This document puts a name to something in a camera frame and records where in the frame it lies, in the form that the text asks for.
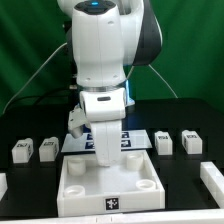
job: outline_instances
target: green wall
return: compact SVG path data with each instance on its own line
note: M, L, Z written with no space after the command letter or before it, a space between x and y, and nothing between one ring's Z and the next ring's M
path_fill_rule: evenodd
M202 98L224 112L224 1L151 0L163 33L153 66L179 97ZM67 17L56 0L0 1L0 110L62 43ZM61 52L21 96L41 95L70 81ZM172 98L147 67L131 77L133 98Z

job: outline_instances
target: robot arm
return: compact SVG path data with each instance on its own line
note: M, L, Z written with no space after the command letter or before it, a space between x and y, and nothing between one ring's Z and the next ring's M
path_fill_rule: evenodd
M79 137L79 126L87 124L99 165L110 166L119 160L121 151L121 119L126 106L123 65L149 64L157 56L161 49L158 23L154 14L145 15L152 13L148 0L58 3L72 17L80 91L81 108L70 113L69 130Z

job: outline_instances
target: white base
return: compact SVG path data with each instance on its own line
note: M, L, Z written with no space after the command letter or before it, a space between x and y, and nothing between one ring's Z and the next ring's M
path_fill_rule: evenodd
M201 163L200 177L220 208L224 209L224 177L212 162Z
M122 152L111 167L94 154L66 156L57 205L59 217L162 209L165 191L145 150Z
M6 175L5 173L0 173L0 201L3 198L7 189L8 189L8 186L6 182Z

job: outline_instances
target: black table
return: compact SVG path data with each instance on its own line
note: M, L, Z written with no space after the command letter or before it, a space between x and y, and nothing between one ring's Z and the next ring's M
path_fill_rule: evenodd
M6 172L8 191L0 202L0 220L57 217L57 191L63 154L40 163L43 139L58 137L60 149L67 134L68 105L22 106L0 118L0 172ZM224 171L224 115L198 99L137 101L127 109L123 130L146 129L148 150L166 191L166 211L218 208L200 180L200 163L212 161ZM168 131L172 156L158 156L154 133ZM181 144L183 130L197 131L202 155L188 155ZM13 164L11 150L20 139L32 138L34 154L28 164Z

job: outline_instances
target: small white block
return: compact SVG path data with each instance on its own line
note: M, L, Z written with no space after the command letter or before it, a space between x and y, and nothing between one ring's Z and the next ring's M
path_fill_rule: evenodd
M188 154L202 154L202 140L195 131L182 132L182 145Z
M0 173L0 201L4 196L5 192L7 191L8 186L6 182L6 175L5 173Z
M33 154L33 140L19 140L12 149L13 163L28 163Z
M173 154L173 141L168 132L158 131L155 133L155 146L159 155Z
M201 163L200 177L220 208L224 208L224 177L212 162Z
M44 139L39 148L40 162L52 162L59 151L59 143L56 137Z

